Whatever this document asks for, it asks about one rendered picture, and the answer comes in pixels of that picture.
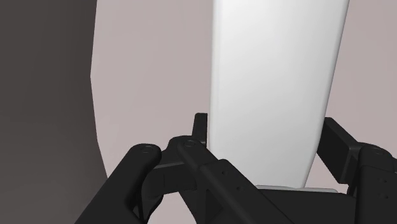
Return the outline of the tall white rounded object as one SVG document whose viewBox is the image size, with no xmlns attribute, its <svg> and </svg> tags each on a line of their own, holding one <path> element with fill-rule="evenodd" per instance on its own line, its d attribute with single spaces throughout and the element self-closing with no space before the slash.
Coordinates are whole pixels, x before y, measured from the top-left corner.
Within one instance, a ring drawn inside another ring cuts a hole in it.
<svg viewBox="0 0 397 224">
<path fill-rule="evenodd" d="M 214 0 L 207 146 L 254 185 L 302 188 L 350 0 Z"/>
</svg>

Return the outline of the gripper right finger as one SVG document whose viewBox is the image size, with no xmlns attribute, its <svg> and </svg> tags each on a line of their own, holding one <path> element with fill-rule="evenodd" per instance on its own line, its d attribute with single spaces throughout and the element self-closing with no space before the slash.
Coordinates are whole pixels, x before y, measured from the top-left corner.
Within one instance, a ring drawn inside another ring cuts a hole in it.
<svg viewBox="0 0 397 224">
<path fill-rule="evenodd" d="M 397 159 L 390 152 L 355 140 L 326 117 L 317 154 L 356 199 L 355 224 L 397 224 Z"/>
</svg>

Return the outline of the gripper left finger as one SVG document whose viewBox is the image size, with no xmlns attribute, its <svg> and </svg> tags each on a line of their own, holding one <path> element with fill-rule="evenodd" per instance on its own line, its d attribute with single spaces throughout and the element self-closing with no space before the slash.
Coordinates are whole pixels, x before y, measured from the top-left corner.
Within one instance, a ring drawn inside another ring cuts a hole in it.
<svg viewBox="0 0 397 224">
<path fill-rule="evenodd" d="M 229 161 L 207 148 L 207 114 L 165 150 L 137 144 L 125 154 L 75 224 L 148 224 L 164 195 L 178 192 L 196 224 L 294 224 Z"/>
</svg>

